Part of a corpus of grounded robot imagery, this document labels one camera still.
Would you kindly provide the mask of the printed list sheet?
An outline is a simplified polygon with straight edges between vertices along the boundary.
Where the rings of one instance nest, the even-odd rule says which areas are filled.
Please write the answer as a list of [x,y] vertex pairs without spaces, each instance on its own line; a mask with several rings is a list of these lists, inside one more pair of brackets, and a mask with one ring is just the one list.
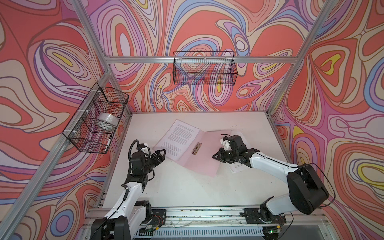
[[[246,137],[243,135],[242,132],[239,132],[239,131],[231,131],[231,135],[239,135],[242,140],[243,140],[243,143],[249,148],[251,145],[249,144],[249,142],[247,141]],[[243,165],[241,163],[233,163],[233,164],[230,164],[229,165],[229,168],[231,170],[231,172],[233,174],[236,174],[236,173],[240,173],[240,172],[244,172],[244,171],[247,171],[249,170],[250,168],[246,165]]]

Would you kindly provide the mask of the printed english text sheet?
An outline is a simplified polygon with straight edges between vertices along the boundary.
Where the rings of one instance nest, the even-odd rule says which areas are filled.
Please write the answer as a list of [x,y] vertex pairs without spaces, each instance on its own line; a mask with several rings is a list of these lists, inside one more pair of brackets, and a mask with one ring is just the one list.
[[166,157],[178,161],[197,137],[200,129],[176,120],[155,145],[154,150],[166,150]]

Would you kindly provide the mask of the pink file folder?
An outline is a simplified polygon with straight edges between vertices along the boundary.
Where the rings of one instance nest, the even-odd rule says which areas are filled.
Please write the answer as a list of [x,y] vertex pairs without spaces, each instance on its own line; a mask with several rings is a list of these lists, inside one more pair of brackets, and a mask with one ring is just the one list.
[[[230,134],[230,130],[210,132],[200,130],[192,145],[188,147],[180,160],[174,162],[198,174],[214,177],[217,174],[220,162],[214,160],[212,156],[223,146],[220,140]],[[202,146],[198,153],[193,155],[192,151],[197,143],[202,143]]]

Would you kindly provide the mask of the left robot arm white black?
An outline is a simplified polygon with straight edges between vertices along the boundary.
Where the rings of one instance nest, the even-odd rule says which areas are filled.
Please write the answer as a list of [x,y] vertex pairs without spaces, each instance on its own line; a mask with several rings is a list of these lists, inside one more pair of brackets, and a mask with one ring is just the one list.
[[166,223],[166,210],[152,211],[148,200],[139,198],[151,180],[148,174],[166,158],[166,150],[129,154],[123,192],[111,210],[91,226],[91,240],[132,240],[137,231],[153,233]]

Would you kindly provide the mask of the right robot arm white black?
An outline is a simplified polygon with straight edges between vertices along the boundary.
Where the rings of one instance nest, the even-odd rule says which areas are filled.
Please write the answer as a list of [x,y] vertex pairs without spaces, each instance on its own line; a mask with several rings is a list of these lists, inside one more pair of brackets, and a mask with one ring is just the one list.
[[257,213],[251,214],[263,223],[270,223],[279,215],[292,211],[310,215],[330,196],[310,164],[295,165],[272,158],[260,150],[248,148],[239,135],[225,135],[221,144],[223,146],[213,155],[213,159],[261,170],[288,186],[287,194],[268,198],[259,206]]

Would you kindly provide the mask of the metal folder clip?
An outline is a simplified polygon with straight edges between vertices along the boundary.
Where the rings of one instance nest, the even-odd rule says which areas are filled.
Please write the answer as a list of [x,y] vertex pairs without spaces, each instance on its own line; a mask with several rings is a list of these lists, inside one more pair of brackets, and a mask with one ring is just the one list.
[[196,146],[193,148],[192,154],[196,155],[200,150],[201,146],[202,146],[202,143],[197,143]]

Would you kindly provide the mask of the white tape roll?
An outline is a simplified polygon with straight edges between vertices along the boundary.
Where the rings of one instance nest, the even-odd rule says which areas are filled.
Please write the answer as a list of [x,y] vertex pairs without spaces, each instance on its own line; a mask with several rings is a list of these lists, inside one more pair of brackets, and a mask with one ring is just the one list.
[[103,131],[113,132],[118,126],[119,119],[109,113],[100,113],[96,120],[96,125]]

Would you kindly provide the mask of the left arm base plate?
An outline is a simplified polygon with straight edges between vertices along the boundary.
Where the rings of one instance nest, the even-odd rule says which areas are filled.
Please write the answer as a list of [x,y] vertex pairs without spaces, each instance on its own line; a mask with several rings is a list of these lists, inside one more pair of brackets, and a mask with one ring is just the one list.
[[165,225],[167,210],[166,209],[154,209],[152,210],[152,216],[149,220],[144,220],[141,226],[146,228],[157,228]]

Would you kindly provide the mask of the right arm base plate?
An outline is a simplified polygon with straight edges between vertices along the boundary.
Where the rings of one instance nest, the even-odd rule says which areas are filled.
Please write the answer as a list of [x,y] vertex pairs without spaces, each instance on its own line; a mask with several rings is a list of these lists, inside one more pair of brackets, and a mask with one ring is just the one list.
[[284,214],[272,215],[267,213],[265,209],[245,208],[240,212],[240,216],[246,219],[247,224],[277,224],[284,225],[287,223]]

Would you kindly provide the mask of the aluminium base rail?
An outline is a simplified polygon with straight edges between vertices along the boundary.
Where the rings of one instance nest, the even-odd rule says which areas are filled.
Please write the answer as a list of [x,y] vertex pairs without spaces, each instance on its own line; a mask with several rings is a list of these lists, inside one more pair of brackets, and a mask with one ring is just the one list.
[[292,212],[281,214],[270,223],[254,217],[256,206],[159,207],[155,216],[164,223],[152,233],[136,232],[135,240],[263,237],[278,233],[280,240],[332,240],[334,233],[325,214]]

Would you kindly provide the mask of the aluminium frame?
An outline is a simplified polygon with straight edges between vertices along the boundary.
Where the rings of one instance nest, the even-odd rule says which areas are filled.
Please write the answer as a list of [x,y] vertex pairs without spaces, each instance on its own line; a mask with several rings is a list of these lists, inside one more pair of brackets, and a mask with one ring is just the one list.
[[1,219],[92,87],[134,112],[265,111],[324,1],[1,1]]

